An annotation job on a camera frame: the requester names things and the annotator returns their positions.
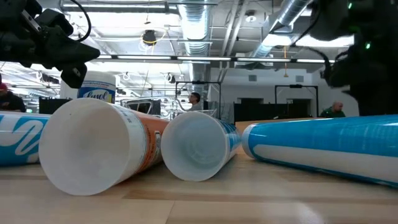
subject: white stripe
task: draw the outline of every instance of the white stripe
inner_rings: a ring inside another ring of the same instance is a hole
[[[254,152],[275,161],[398,182],[398,157],[266,145],[255,146]]]

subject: blue paper cup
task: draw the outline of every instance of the blue paper cup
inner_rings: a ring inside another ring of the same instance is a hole
[[[176,177],[203,181],[235,155],[241,142],[236,127],[200,112],[177,116],[162,136],[162,157]]]
[[[0,113],[0,166],[39,161],[39,139],[50,115]]]
[[[242,136],[255,159],[398,187],[398,116],[252,124]]]

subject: ceiling light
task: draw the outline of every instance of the ceiling light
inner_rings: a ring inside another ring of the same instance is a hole
[[[298,63],[325,63],[322,59],[297,59]]]
[[[256,16],[255,16],[255,11],[254,10],[248,10],[245,13],[246,16],[246,22],[254,22],[257,20]]]
[[[145,55],[122,55],[118,59],[133,59],[133,60],[171,60],[170,56],[145,56]]]
[[[110,7],[116,7],[116,8],[130,8],[130,7],[135,7],[135,8],[152,8],[152,9],[163,9],[163,6],[160,5],[139,5],[139,4],[81,4],[82,7],[97,7],[97,8],[110,8]],[[75,4],[64,4],[63,7],[79,7]]]
[[[229,62],[230,57],[177,57],[177,60],[198,60],[198,61],[224,61]]]
[[[60,86],[29,86],[29,85],[11,85],[10,88],[61,88]]]
[[[348,47],[354,44],[354,36],[339,37],[331,41],[317,40],[310,35],[304,36],[301,40],[297,41],[297,46],[307,47]]]
[[[100,55],[98,57],[98,59],[112,59],[112,56],[110,56],[110,55]]]
[[[290,59],[282,58],[238,58],[239,62],[290,62]]]

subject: white paper cup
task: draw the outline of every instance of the white paper cup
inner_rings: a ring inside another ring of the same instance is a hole
[[[200,112],[188,112],[166,127],[161,151],[167,168],[176,177],[203,181],[235,155],[240,142],[234,125]]]
[[[80,98],[61,106],[40,138],[49,180],[71,195],[94,195],[159,162],[167,122],[118,105]]]

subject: container with label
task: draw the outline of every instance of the container with label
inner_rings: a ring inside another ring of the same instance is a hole
[[[98,194],[162,160],[160,139],[167,123],[93,98],[73,100],[44,128],[40,162],[60,190]]]
[[[176,177],[203,181],[235,155],[241,137],[232,124],[200,112],[178,115],[162,136],[163,160]]]
[[[49,120],[47,114],[0,113],[0,166],[39,161],[39,138]]]
[[[298,169],[398,187],[398,116],[252,124],[245,153]]]
[[[88,72],[77,98],[95,98],[107,103],[114,103],[116,78],[102,72]]]

